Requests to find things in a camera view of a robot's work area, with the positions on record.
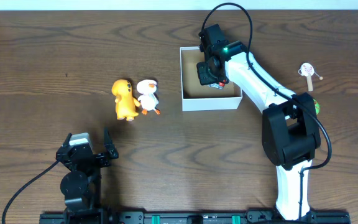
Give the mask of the red toy truck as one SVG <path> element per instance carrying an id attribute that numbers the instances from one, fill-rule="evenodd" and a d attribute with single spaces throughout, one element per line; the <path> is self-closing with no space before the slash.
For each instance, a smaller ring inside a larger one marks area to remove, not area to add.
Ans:
<path id="1" fill-rule="evenodd" d="M 216 83 L 208 84 L 208 87 L 216 88 L 218 90 L 222 90 L 227 83 L 228 83 L 228 80 L 223 80 L 222 82 L 216 82 Z"/>

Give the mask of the wooden rattle drum toy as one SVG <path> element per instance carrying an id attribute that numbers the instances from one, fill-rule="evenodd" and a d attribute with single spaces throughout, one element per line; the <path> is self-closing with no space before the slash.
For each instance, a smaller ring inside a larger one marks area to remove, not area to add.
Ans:
<path id="1" fill-rule="evenodd" d="M 319 78 L 319 80 L 323 80 L 323 77 L 319 76 L 315 70 L 314 67 L 312 66 L 312 64 L 305 62 L 302 63 L 299 70 L 298 70 L 298 74 L 305 77 L 306 78 L 306 84 L 307 84 L 307 88 L 308 91 L 313 91 L 313 81 L 312 81 L 312 76 L 315 75 Z"/>

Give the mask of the green ball with red symbols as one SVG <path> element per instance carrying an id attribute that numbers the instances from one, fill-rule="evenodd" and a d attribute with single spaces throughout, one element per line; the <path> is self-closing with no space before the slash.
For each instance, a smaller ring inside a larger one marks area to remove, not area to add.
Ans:
<path id="1" fill-rule="evenodd" d="M 314 102 L 314 108 L 315 108 L 316 114 L 319 114 L 319 112 L 320 112 L 320 105 L 319 105 L 319 103 L 318 103 L 315 99 L 313 100 L 313 102 Z"/>

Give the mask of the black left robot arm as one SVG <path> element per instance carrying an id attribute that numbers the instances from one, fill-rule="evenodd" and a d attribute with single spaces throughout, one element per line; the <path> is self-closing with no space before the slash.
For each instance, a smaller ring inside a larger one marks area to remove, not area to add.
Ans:
<path id="1" fill-rule="evenodd" d="M 56 160 L 69 170 L 60 184 L 69 211 L 101 208 L 101 169 L 119 157 L 108 128 L 104 129 L 104 147 L 104 152 L 95 154 L 88 133 L 70 133 L 56 152 Z"/>

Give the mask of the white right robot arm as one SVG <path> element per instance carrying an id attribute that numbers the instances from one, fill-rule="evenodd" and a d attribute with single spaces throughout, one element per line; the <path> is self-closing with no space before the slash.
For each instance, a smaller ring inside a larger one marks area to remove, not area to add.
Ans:
<path id="1" fill-rule="evenodd" d="M 242 42 L 204 40 L 200 50 L 204 53 L 204 61 L 196 66 L 200 83 L 231 81 L 262 113 L 262 147 L 277 171 L 276 209 L 286 220 L 300 220 L 310 210 L 308 172 L 321 145 L 313 97 L 279 84 Z"/>

